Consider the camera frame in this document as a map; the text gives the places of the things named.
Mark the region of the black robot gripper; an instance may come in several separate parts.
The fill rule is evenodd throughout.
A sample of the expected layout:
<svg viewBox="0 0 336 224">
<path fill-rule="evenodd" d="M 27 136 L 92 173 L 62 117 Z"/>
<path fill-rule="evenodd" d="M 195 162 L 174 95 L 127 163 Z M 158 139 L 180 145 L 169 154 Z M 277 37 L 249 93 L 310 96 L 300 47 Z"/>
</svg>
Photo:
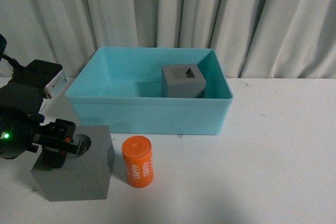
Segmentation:
<svg viewBox="0 0 336 224">
<path fill-rule="evenodd" d="M 43 96 L 38 88 L 8 82 L 1 88 L 1 158 L 15 159 L 25 151 L 37 152 L 38 145 L 61 152 L 43 151 L 43 166 L 62 168 L 66 154 L 83 155 L 90 139 L 74 139 L 76 125 L 57 119 L 42 125 L 39 113 Z"/>
</svg>

